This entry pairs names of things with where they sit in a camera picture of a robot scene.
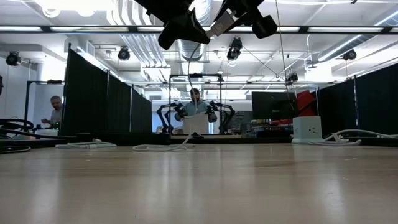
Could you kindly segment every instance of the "desk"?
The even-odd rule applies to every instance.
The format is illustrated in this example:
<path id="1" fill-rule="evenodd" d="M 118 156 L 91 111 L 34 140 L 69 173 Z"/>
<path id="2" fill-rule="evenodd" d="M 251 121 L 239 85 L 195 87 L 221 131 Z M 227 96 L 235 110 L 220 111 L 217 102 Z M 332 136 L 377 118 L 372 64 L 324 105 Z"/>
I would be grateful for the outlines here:
<path id="1" fill-rule="evenodd" d="M 396 223 L 398 149 L 198 145 L 0 156 L 0 223 Z"/>

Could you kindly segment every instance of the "white box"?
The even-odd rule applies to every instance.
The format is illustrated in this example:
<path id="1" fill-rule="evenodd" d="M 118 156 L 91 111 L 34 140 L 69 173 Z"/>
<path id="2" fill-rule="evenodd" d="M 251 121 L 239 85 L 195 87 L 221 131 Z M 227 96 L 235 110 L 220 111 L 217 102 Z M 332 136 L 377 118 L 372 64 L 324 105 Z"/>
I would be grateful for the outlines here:
<path id="1" fill-rule="evenodd" d="M 324 142 L 322 139 L 321 117 L 304 116 L 293 118 L 293 144 Z"/>

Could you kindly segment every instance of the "bald man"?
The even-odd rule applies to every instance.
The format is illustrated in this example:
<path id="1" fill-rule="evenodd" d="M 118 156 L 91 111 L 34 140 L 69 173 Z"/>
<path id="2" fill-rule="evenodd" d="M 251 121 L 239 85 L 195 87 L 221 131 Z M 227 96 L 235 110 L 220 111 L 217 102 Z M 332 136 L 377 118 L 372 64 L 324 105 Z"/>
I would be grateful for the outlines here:
<path id="1" fill-rule="evenodd" d="M 51 119 L 42 119 L 43 124 L 51 124 L 55 125 L 59 122 L 61 122 L 62 119 L 62 101 L 59 96 L 53 96 L 50 99 L 51 106 L 54 108 L 54 110 L 51 113 Z"/>

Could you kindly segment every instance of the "fluorescent light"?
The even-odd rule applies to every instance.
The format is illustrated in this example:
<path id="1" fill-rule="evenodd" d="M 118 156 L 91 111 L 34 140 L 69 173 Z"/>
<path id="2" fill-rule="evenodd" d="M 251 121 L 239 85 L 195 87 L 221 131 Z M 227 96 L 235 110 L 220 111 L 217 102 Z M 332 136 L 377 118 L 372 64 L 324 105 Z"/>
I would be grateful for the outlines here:
<path id="1" fill-rule="evenodd" d="M 140 26 L 137 27 L 138 32 L 162 32 L 162 26 Z"/>
<path id="2" fill-rule="evenodd" d="M 127 32 L 127 27 L 50 27 L 54 32 Z"/>
<path id="3" fill-rule="evenodd" d="M 380 32 L 380 27 L 310 27 L 309 32 Z"/>
<path id="4" fill-rule="evenodd" d="M 381 25 L 384 22 L 386 22 L 387 20 L 391 19 L 392 17 L 394 17 L 395 15 L 398 14 L 398 11 L 396 11 L 395 13 L 391 14 L 390 16 L 386 17 L 385 19 L 383 19 L 382 21 L 378 22 L 377 24 L 375 24 L 375 26 Z"/>
<path id="5" fill-rule="evenodd" d="M 31 26 L 0 26 L 0 31 L 42 32 L 42 29 Z"/>
<path id="6" fill-rule="evenodd" d="M 110 0 L 35 0 L 44 9 L 106 11 L 112 7 Z"/>
<path id="7" fill-rule="evenodd" d="M 347 44 L 351 43 L 352 41 L 358 39 L 359 37 L 361 37 L 362 35 L 356 35 L 355 37 L 351 38 L 350 40 L 347 40 L 346 42 L 344 42 L 343 44 L 341 44 L 340 46 L 336 47 L 335 49 L 333 49 L 332 51 L 330 51 L 328 54 L 325 54 L 324 56 L 318 58 L 318 60 L 320 62 L 324 61 L 326 58 L 328 58 L 329 56 L 331 56 L 332 54 L 334 54 L 336 51 L 338 51 L 339 49 L 341 49 L 342 47 L 346 46 Z"/>
<path id="8" fill-rule="evenodd" d="M 231 32 L 252 32 L 249 26 L 237 26 L 231 29 Z"/>
<path id="9" fill-rule="evenodd" d="M 300 27 L 278 27 L 277 32 L 297 32 L 300 30 Z"/>

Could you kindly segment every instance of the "red object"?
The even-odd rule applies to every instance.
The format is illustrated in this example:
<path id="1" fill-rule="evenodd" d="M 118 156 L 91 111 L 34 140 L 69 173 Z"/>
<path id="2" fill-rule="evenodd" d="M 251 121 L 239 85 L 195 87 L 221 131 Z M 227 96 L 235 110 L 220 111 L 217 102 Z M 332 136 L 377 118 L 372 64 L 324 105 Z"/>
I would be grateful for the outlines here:
<path id="1" fill-rule="evenodd" d="M 304 91 L 297 94 L 297 109 L 298 116 L 314 116 L 315 113 L 312 111 L 310 107 L 310 103 L 314 100 L 310 91 Z M 281 124 L 291 124 L 293 123 L 293 119 L 283 119 L 278 121 L 271 121 L 271 124 L 281 125 Z"/>

